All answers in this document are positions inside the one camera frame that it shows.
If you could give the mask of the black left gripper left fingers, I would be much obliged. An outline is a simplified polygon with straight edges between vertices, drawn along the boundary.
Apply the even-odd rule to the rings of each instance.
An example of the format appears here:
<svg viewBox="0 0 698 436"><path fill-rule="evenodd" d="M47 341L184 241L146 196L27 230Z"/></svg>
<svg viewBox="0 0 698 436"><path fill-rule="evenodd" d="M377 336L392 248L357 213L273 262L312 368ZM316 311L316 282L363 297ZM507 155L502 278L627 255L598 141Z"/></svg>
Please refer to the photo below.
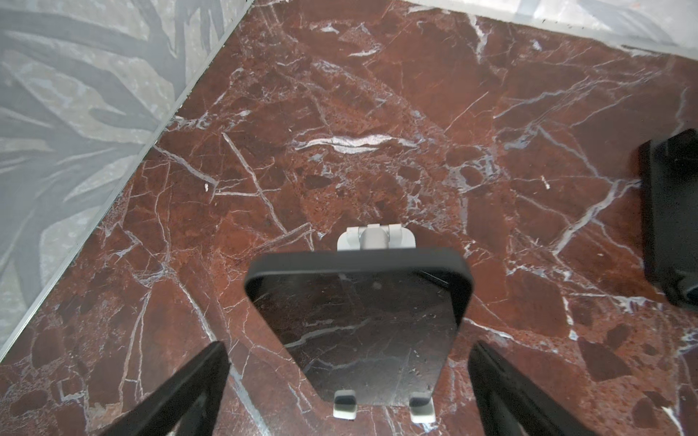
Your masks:
<svg viewBox="0 0 698 436"><path fill-rule="evenodd" d="M230 367L225 345L210 343L103 434L211 435Z"/></svg>

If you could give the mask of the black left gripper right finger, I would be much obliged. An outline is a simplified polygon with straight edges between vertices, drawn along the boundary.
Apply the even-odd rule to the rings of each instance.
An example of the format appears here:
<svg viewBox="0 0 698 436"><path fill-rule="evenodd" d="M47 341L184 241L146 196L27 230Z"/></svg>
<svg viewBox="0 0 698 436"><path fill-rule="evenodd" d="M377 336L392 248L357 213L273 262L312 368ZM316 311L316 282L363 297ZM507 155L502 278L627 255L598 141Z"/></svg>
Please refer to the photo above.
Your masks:
<svg viewBox="0 0 698 436"><path fill-rule="evenodd" d="M468 373L486 435L594 434L485 342L473 346Z"/></svg>

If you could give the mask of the black phone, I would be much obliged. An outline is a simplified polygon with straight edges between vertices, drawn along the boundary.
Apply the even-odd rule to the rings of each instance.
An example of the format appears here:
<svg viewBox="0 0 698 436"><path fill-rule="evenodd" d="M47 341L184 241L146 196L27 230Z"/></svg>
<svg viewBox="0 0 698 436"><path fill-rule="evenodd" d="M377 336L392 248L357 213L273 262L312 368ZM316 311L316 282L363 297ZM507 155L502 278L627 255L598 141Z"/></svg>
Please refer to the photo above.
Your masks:
<svg viewBox="0 0 698 436"><path fill-rule="evenodd" d="M264 254L244 287L322 400L394 407L433 397L474 280L432 247Z"/></svg>

